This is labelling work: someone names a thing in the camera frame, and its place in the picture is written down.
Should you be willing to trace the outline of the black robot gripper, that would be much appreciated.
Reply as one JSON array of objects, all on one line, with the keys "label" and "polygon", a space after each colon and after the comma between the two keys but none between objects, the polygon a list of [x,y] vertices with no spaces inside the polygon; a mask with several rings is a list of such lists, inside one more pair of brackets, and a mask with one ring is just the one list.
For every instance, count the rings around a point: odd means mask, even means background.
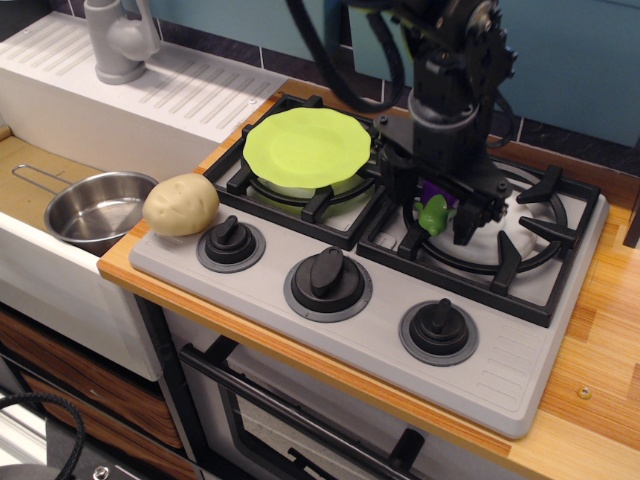
[{"label": "black robot gripper", "polygon": [[467,245],[477,229],[500,220],[507,211],[511,187],[488,150],[508,143],[511,134],[496,143],[488,141],[495,105],[511,114],[502,97],[483,97],[457,117],[440,116],[411,98],[408,117],[387,114],[374,121],[382,142],[380,173],[388,197],[412,208],[422,180],[453,195],[460,201],[453,219],[456,245]]}]

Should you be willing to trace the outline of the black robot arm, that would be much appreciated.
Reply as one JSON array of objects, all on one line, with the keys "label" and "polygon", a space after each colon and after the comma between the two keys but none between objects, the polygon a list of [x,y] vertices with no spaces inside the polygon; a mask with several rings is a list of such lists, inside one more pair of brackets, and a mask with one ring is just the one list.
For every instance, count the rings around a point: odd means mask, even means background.
[{"label": "black robot arm", "polygon": [[338,73],[300,1],[288,10],[334,94],[377,116],[380,173],[389,196],[409,201],[420,180],[458,201],[454,241],[499,221],[512,188],[488,151],[494,109],[510,110],[499,91],[516,53],[506,45],[495,1],[354,1],[378,40],[391,75],[382,102],[359,96]]}]

